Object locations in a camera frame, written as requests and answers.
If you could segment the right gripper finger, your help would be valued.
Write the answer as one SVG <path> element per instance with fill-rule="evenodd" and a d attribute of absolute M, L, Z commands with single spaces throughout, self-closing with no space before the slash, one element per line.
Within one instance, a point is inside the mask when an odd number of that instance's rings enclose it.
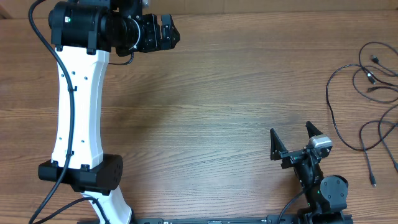
<path fill-rule="evenodd" d="M 307 129 L 307 133 L 308 133 L 309 138 L 312 138 L 314 136 L 323 135 L 323 133 L 319 129 L 317 129 L 315 127 L 315 125 L 311 121 L 307 121 L 305 123 L 305 126 L 306 126 L 306 129 Z"/>
<path fill-rule="evenodd" d="M 270 159 L 273 161 L 282 159 L 282 155 L 287 153 L 288 150 L 280 140 L 274 129 L 270 130 L 271 135 L 271 156 Z"/>

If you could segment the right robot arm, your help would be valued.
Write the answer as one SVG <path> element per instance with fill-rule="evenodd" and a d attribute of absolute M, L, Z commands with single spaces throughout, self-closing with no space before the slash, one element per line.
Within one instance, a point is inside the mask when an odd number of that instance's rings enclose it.
<path fill-rule="evenodd" d="M 270 130 L 273 161 L 282 161 L 281 168 L 293 168 L 302 191 L 278 215 L 268 215 L 266 223 L 353 224 L 347 208 L 348 181 L 340 175 L 325 177 L 320 168 L 329 156 L 332 140 L 310 121 L 306 124 L 308 144 L 301 150 L 288 151 L 274 129 Z"/>

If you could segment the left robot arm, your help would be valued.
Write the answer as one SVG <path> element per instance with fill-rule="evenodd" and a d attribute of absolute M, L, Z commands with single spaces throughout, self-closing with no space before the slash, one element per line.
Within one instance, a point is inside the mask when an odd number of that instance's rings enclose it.
<path fill-rule="evenodd" d="M 49 13 L 46 48 L 58 65 L 58 127 L 41 180 L 68 184 L 92 204 L 98 223 L 133 223 L 120 189 L 123 159 L 103 151 L 101 100 L 109 56 L 171 50 L 180 40 L 172 16 L 144 14 L 144 1 L 60 1 Z"/>

